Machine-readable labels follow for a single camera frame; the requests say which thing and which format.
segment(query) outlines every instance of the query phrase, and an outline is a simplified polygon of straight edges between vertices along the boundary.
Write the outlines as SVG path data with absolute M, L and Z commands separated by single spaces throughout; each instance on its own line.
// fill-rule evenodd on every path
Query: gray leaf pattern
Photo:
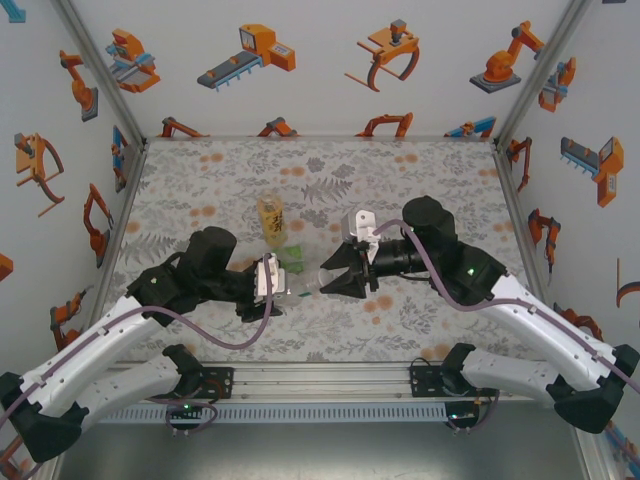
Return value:
M 339 224 L 351 209 L 372 210 L 382 224 L 400 218 L 410 199 L 428 194 L 454 214 L 461 240 L 494 255 L 524 283 L 494 168 L 486 143 L 151 142 L 105 308 L 143 270 L 184 251 L 190 235 L 209 225 L 226 228 L 238 239 L 230 268 L 245 268 L 268 252 L 256 200 L 273 187 L 285 201 L 288 244 L 303 247 L 306 268 L 318 267 L 338 248 Z M 400 232 L 388 230 L 383 238 L 400 238 Z M 241 323 L 234 310 L 232 304 L 206 302 L 188 317 L 224 341 L 241 343 L 257 325 Z M 422 282 L 383 278 L 378 292 L 365 301 L 317 294 L 284 310 L 246 350 L 222 350 L 182 324 L 171 324 L 124 359 L 145 361 L 167 345 L 184 343 L 201 361 L 392 362 L 421 354 L 439 358 L 457 342 L 532 358 L 497 324 L 455 312 Z

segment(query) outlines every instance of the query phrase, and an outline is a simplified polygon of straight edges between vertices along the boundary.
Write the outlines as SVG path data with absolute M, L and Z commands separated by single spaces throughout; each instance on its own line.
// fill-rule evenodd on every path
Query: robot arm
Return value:
M 73 344 L 21 377 L 0 376 L 5 410 L 0 428 L 10 420 L 32 458 L 43 462 L 115 410 L 159 394 L 182 398 L 202 388 L 202 366 L 182 345 L 131 370 L 100 377 L 124 352 L 173 321 L 158 308 L 183 314 L 214 300 L 236 303 L 243 321 L 263 317 L 269 309 L 271 315 L 281 314 L 265 302 L 285 290 L 277 258 L 271 255 L 243 272 L 228 271 L 235 245 L 236 238 L 221 228 L 194 233 L 186 252 L 144 271 Z
M 405 238 L 388 241 L 379 241 L 386 227 L 376 228 L 372 212 L 347 216 L 342 222 L 344 243 L 322 267 L 348 270 L 320 291 L 366 298 L 366 285 L 375 292 L 380 277 L 429 270 L 431 286 L 449 304 L 499 322 L 546 360 L 511 359 L 458 344 L 441 369 L 449 391 L 463 393 L 470 386 L 504 389 L 553 404 L 577 428 L 601 432 L 625 385 L 612 366 L 630 376 L 640 359 L 638 352 L 628 345 L 611 347 L 571 325 L 500 262 L 460 242 L 453 215 L 432 198 L 411 200 L 402 216 Z

